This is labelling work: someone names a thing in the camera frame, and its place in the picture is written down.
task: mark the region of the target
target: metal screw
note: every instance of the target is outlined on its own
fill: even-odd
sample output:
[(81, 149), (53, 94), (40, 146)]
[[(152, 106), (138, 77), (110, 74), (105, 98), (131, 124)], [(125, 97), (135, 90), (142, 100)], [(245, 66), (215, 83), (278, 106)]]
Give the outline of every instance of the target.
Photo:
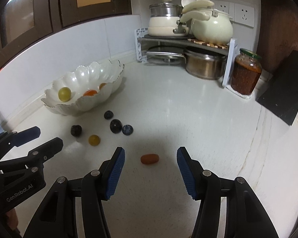
[(58, 182), (58, 183), (63, 183), (63, 182), (65, 182), (65, 177), (64, 177), (64, 176), (59, 177), (59, 178), (57, 179), (57, 182)]
[(243, 177), (237, 177), (236, 179), (239, 183), (244, 183), (245, 179)]
[(98, 171), (98, 170), (91, 171), (92, 176), (98, 176), (99, 174), (100, 174), (100, 171)]
[(204, 176), (210, 176), (212, 173), (211, 173), (209, 170), (204, 170), (204, 171), (202, 172), (202, 174), (203, 174)]

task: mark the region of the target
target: white bowl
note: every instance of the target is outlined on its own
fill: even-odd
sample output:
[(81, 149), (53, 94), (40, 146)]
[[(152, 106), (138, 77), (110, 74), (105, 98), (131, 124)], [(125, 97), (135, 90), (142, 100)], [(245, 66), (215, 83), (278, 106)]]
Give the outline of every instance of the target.
[[(45, 90), (46, 98), (41, 100), (53, 113), (75, 115), (86, 112), (104, 102), (119, 88), (123, 71), (124, 65), (121, 66), (118, 60), (93, 62), (88, 67), (79, 66), (76, 71), (53, 81), (52, 88)], [(99, 90), (101, 83), (106, 85)], [(61, 102), (58, 98), (58, 92), (63, 87), (69, 87), (72, 91), (71, 100), (68, 102)], [(93, 96), (83, 96), (89, 89), (94, 89), (98, 93)]]

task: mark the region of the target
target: white countertop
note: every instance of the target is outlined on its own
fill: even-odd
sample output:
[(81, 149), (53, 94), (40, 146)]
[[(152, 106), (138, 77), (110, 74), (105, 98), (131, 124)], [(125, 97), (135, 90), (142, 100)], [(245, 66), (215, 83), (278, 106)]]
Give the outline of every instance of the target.
[[(103, 117), (106, 110), (131, 124), (134, 133), (113, 134)], [(83, 127), (78, 140), (70, 135), (73, 124)], [(64, 148), (44, 164), (46, 187), (17, 207), (22, 233), (59, 176), (85, 176), (110, 159), (117, 146), (125, 149), (126, 162), (115, 195), (103, 202), (112, 238), (191, 235), (199, 202), (187, 194), (180, 175), (180, 146), (219, 177), (245, 177), (280, 238), (288, 237), (295, 224), (298, 124), (289, 127), (254, 100), (243, 100), (217, 81), (198, 79), (181, 67), (128, 64), (119, 90), (92, 112), (61, 116), (41, 107), (15, 131), (35, 125), (41, 136), (13, 148), (5, 159), (26, 156), (54, 137), (63, 139)], [(100, 136), (99, 146), (88, 144), (91, 134)], [(142, 165), (140, 157), (148, 153), (159, 154), (160, 161)], [(223, 199), (218, 237), (224, 235), (225, 208)], [(81, 233), (81, 221), (77, 224)]]

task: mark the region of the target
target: cream pot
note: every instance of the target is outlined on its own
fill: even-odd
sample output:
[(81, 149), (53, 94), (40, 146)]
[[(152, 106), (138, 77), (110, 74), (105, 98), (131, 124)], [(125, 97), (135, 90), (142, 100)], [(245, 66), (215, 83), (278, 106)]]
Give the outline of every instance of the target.
[(183, 26), (179, 32), (178, 29), (183, 7), (171, 3), (172, 0), (161, 0), (161, 3), (150, 5), (151, 17), (149, 21), (148, 34), (150, 36), (177, 37), (189, 34), (189, 28)]
[(222, 11), (211, 8), (196, 8), (197, 2), (183, 8), (181, 23), (192, 19), (193, 35), (202, 41), (218, 45), (226, 45), (233, 37), (233, 26), (230, 16)]

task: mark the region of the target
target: dark berry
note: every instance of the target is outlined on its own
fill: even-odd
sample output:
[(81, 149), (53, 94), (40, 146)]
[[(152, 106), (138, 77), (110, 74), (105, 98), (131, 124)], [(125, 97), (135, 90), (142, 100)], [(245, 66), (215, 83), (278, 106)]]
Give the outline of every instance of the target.
[(120, 133), (121, 132), (121, 129), (122, 129), (122, 124), (121, 124), (121, 121), (117, 120), (117, 119), (114, 119), (110, 122), (110, 130), (111, 132), (113, 133)]
[(130, 134), (132, 134), (134, 132), (134, 129), (131, 125), (127, 124), (123, 126), (123, 134), (129, 136)]
[(71, 134), (74, 136), (74, 137), (79, 137), (81, 134), (82, 134), (82, 126), (80, 125), (73, 125), (71, 127)]
[(106, 111), (105, 113), (104, 113), (104, 118), (106, 119), (106, 120), (109, 120), (109, 119), (111, 119), (111, 118), (113, 118), (114, 117), (114, 113), (112, 112), (112, 111)]

